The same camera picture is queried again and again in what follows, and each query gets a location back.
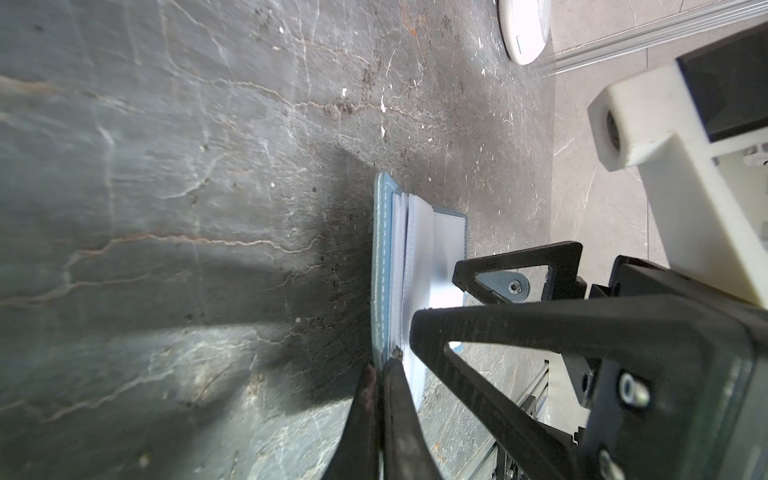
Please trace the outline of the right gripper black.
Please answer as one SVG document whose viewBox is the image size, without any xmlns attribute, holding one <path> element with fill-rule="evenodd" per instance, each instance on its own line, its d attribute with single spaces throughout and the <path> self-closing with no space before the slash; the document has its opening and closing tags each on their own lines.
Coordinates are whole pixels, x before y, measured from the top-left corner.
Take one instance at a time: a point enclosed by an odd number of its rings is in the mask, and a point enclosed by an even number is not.
<svg viewBox="0 0 768 480">
<path fill-rule="evenodd" d="M 580 354 L 600 366 L 565 444 L 451 350 L 454 341 Z M 422 310 L 411 347 L 531 479 L 763 479 L 767 312 L 621 256 L 586 300 Z"/>
</svg>

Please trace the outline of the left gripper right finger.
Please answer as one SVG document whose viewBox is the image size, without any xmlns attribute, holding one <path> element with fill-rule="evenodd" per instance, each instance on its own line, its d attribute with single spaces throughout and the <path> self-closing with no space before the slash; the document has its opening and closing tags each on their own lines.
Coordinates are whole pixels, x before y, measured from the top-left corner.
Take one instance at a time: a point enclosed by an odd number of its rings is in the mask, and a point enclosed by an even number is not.
<svg viewBox="0 0 768 480">
<path fill-rule="evenodd" d="M 402 361 L 396 357 L 384 367 L 382 401 L 384 479 L 441 479 L 424 439 Z"/>
</svg>

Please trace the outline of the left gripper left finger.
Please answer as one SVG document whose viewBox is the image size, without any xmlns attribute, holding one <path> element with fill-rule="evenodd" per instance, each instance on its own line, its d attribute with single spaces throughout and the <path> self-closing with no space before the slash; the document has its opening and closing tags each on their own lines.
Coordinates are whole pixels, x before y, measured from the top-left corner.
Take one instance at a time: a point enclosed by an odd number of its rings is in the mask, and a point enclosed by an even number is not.
<svg viewBox="0 0 768 480">
<path fill-rule="evenodd" d="M 372 363 L 362 370 L 342 436 L 323 479 L 378 479 L 380 387 Z"/>
</svg>

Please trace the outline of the blue leather card holder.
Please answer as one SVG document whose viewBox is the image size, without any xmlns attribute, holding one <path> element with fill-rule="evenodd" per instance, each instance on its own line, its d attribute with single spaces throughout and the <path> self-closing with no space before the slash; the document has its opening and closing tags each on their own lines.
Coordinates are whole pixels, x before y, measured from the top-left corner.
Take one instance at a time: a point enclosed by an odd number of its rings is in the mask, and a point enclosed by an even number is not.
<svg viewBox="0 0 768 480">
<path fill-rule="evenodd" d="M 433 206 L 402 190 L 386 172 L 374 183 L 371 338 L 374 364 L 381 369 L 394 350 L 402 362 L 412 400 L 420 408 L 426 366 L 410 345 L 415 312 L 463 305 L 452 281 L 467 257 L 468 217 Z"/>
</svg>

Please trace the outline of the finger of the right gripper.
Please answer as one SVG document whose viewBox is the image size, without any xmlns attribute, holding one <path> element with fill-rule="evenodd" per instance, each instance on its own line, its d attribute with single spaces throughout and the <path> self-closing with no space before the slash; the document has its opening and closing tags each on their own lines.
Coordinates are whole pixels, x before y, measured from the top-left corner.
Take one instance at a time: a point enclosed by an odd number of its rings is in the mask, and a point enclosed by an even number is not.
<svg viewBox="0 0 768 480">
<path fill-rule="evenodd" d="M 526 268 L 544 267 L 543 301 L 585 297 L 587 284 L 578 276 L 583 245 L 556 242 L 456 263 L 452 282 L 482 303 L 523 303 L 531 292 Z"/>
</svg>

